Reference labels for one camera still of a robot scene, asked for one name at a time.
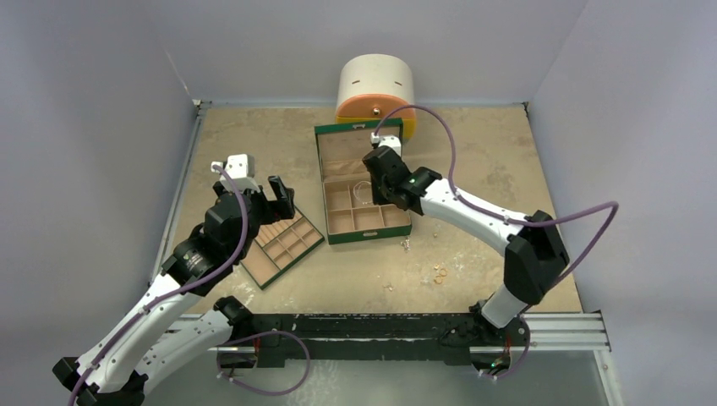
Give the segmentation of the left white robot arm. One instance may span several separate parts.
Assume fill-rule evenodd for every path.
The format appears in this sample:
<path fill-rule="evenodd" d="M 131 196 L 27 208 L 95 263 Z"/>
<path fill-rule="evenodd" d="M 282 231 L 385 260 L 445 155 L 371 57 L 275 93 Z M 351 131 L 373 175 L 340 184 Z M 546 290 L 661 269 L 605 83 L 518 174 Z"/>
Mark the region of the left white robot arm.
<path fill-rule="evenodd" d="M 86 353 L 53 366 L 70 391 L 68 404 L 140 405 L 153 387 L 201 352 L 249 341 L 252 314 L 234 297 L 217 300 L 188 331 L 163 335 L 233 272 L 261 227 L 295 217 L 294 190 L 278 176 L 268 181 L 274 200 L 247 175 L 215 182 L 214 205 L 165 259 L 137 304 Z"/>

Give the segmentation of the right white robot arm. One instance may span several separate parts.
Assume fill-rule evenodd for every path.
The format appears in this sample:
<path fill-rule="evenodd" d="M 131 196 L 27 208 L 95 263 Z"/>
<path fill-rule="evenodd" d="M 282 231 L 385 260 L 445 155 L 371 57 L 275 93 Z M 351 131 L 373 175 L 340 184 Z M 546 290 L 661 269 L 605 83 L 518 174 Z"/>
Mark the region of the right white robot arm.
<path fill-rule="evenodd" d="M 438 172 L 419 167 L 410 171 L 390 147 L 380 146 L 363 159 L 369 172 L 373 199 L 404 211 L 451 224 L 483 241 L 504 259 L 503 282 L 480 305 L 474 325 L 477 338 L 497 343 L 508 324 L 530 305 L 537 305 L 569 263 L 557 227 L 539 227 L 550 215 L 532 216 L 508 211 L 485 200 L 452 190 Z"/>

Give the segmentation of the green jewelry tray insert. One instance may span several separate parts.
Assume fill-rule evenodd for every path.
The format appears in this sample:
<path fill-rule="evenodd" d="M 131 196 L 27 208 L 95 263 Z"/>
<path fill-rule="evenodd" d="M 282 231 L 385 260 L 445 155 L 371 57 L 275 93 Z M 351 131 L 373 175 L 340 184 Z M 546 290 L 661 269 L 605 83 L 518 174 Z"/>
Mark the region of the green jewelry tray insert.
<path fill-rule="evenodd" d="M 297 208 L 292 219 L 261 226 L 240 265 L 258 288 L 265 290 L 324 241 Z"/>

